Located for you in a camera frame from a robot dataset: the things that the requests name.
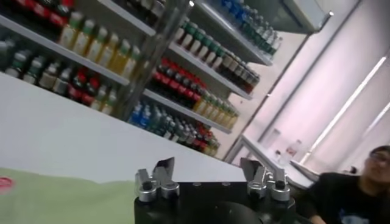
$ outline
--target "glasses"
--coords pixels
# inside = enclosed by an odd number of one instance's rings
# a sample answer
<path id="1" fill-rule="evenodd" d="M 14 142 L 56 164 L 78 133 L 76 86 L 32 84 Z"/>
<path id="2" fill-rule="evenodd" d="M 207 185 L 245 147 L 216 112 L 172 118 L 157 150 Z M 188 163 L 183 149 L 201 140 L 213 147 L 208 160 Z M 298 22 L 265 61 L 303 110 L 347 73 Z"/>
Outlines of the glasses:
<path id="1" fill-rule="evenodd" d="M 373 154 L 370 154 L 370 158 L 378 163 L 386 163 L 386 165 L 390 167 L 390 158 L 388 158 L 382 154 L 373 153 Z"/>

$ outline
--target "man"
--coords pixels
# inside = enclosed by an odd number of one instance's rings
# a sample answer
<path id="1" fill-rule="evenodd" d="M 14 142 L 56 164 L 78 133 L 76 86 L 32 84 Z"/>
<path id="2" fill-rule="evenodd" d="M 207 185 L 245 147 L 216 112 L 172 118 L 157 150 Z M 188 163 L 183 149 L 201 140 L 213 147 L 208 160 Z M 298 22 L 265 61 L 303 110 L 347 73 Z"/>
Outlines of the man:
<path id="1" fill-rule="evenodd" d="M 314 224 L 390 224 L 390 146 L 371 151 L 361 176 L 325 173 L 297 201 Z"/>

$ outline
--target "shelf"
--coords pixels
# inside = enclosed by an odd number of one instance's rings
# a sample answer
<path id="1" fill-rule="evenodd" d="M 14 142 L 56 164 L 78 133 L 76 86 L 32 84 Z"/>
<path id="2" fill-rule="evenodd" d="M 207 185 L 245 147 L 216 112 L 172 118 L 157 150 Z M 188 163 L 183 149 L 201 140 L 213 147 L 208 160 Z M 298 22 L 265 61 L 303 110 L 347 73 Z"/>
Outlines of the shelf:
<path id="1" fill-rule="evenodd" d="M 145 96 L 151 98 L 151 99 L 154 99 L 156 100 L 157 102 L 160 102 L 162 103 L 163 105 L 166 105 L 167 107 L 170 107 L 172 108 L 173 110 L 176 110 L 184 115 L 187 115 L 188 117 L 191 117 L 205 125 L 208 125 L 208 126 L 211 126 L 213 128 L 217 128 L 218 130 L 220 131 L 223 131 L 224 133 L 227 133 L 227 134 L 230 134 L 232 131 L 205 118 L 205 117 L 202 117 L 201 115 L 173 102 L 173 101 L 170 101 L 169 99 L 157 94 L 157 93 L 154 93 L 148 89 L 145 89 L 144 93 L 143 93 Z"/>
<path id="2" fill-rule="evenodd" d="M 76 53 L 62 47 L 61 45 L 46 39 L 45 37 L 19 25 L 18 23 L 13 22 L 12 20 L 0 15 L 0 25 L 14 31 L 15 33 L 18 33 L 40 45 L 43 47 L 46 47 L 80 65 L 83 65 L 97 73 L 100 73 L 101 75 L 105 76 L 106 78 L 115 81 L 121 85 L 128 85 L 129 81 L 125 79 L 124 77 L 121 77 L 114 72 L 111 72 L 110 70 L 93 63 L 92 61 L 89 61 L 86 58 L 81 57 L 80 55 L 77 55 Z"/>
<path id="3" fill-rule="evenodd" d="M 247 38 L 230 24 L 219 12 L 204 0 L 196 1 L 190 20 L 246 62 L 272 65 L 271 59 L 257 49 Z"/>
<path id="4" fill-rule="evenodd" d="M 106 6 L 111 11 L 118 14 L 120 17 L 128 21 L 129 23 L 133 24 L 135 27 L 140 29 L 142 32 L 144 32 L 146 35 L 154 36 L 156 32 L 154 29 L 150 28 L 148 25 L 143 23 L 138 18 L 134 17 L 131 13 L 124 10 L 121 6 L 119 6 L 117 3 L 113 2 L 112 0 L 98 0 L 102 5 Z"/>
<path id="5" fill-rule="evenodd" d="M 214 71 L 214 69 L 212 69 L 209 66 L 207 66 L 205 63 L 203 63 L 202 61 L 200 61 L 199 59 L 194 57 L 191 53 L 189 53 L 186 50 L 184 50 L 182 47 L 178 46 L 175 43 L 171 43 L 169 45 L 169 48 L 170 48 L 170 50 L 174 51 L 176 54 L 178 54 L 179 56 L 184 58 L 186 61 L 190 62 L 191 64 L 193 64 L 194 66 L 199 68 L 204 73 L 208 74 L 209 76 L 213 77 L 215 80 L 217 80 L 220 83 L 222 83 L 224 86 L 226 86 L 227 88 L 232 90 L 237 95 L 239 95 L 239 96 L 241 96 L 241 97 L 243 97 L 243 98 L 245 98 L 247 100 L 251 100 L 252 99 L 252 97 L 250 95 L 248 95 L 247 93 L 245 93 L 245 91 L 240 89 L 238 86 L 233 84 L 231 81 L 223 78 L 223 76 L 221 76 L 216 71 Z"/>

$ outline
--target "black t-shirt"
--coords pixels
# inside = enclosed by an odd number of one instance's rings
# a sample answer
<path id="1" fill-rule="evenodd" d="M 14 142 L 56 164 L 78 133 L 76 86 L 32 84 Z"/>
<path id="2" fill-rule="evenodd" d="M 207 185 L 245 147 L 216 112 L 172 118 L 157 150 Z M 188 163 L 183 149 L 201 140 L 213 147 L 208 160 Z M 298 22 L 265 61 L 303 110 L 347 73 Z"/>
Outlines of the black t-shirt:
<path id="1" fill-rule="evenodd" d="M 319 215 L 327 224 L 390 223 L 386 194 L 377 197 L 362 192 L 359 177 L 325 173 L 297 200 L 297 211 L 306 218 Z"/>

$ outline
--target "white table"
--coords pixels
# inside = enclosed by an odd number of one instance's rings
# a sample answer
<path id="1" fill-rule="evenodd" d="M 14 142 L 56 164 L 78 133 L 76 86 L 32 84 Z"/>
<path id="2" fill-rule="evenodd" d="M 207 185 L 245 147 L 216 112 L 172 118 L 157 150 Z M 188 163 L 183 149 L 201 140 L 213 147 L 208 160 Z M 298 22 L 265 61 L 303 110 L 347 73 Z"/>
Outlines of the white table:
<path id="1" fill-rule="evenodd" d="M 0 105 L 0 167 L 103 183 L 174 156 L 175 181 L 245 181 L 240 168 L 1 73 Z"/>
<path id="2" fill-rule="evenodd" d="M 287 174 L 287 181 L 295 187 L 301 189 L 307 189 L 313 182 L 308 179 L 304 174 L 298 171 L 295 167 L 290 164 L 281 166 L 277 162 L 275 153 L 271 150 L 265 149 L 257 140 L 249 135 L 241 135 L 237 143 L 233 146 L 230 155 L 235 156 L 243 147 L 247 148 L 259 162 L 267 167 L 271 172 L 275 169 L 284 169 Z"/>

